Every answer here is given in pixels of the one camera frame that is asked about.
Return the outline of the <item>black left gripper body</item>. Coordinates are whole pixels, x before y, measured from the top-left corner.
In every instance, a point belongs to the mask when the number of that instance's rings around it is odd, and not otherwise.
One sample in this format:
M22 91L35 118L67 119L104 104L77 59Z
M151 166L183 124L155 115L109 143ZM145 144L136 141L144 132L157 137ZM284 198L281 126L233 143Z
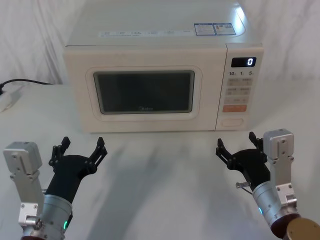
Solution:
M47 187L46 194L60 197L72 203L84 177L92 173L89 158L81 155L66 155L51 159L53 178Z

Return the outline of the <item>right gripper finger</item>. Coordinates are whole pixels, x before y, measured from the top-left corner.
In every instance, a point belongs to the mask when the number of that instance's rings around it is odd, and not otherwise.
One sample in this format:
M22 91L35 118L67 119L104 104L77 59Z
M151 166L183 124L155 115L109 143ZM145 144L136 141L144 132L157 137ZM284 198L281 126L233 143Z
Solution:
M257 138L253 131L249 132L248 138L259 151L264 150L263 138Z
M229 170L236 170L236 157L225 148L221 138L217 140L215 154L225 163Z

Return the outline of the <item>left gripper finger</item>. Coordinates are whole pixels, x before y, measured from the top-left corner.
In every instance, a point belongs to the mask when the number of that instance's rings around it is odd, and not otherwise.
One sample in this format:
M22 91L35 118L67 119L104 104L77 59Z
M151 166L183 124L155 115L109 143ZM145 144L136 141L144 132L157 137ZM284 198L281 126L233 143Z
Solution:
M88 158L88 172L89 173L96 173L99 164L102 162L102 160L105 158L105 156L108 154L107 149L105 147L105 142L102 137L99 137L96 143L96 148L91 154L91 156Z
M48 164L53 168L53 171L55 171L59 162L62 160L62 157L64 156L66 150L69 148L70 144L70 139L67 136L65 136L62 139L60 145L54 145L52 147L51 159L49 160Z

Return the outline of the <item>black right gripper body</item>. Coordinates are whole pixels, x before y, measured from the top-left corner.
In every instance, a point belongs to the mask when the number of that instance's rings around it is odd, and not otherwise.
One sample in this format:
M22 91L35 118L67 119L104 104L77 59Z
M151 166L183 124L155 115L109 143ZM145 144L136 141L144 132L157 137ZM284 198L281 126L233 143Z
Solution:
M258 149L245 149L231 155L228 169L241 172L250 189L254 191L257 186L271 179L265 163L265 156Z

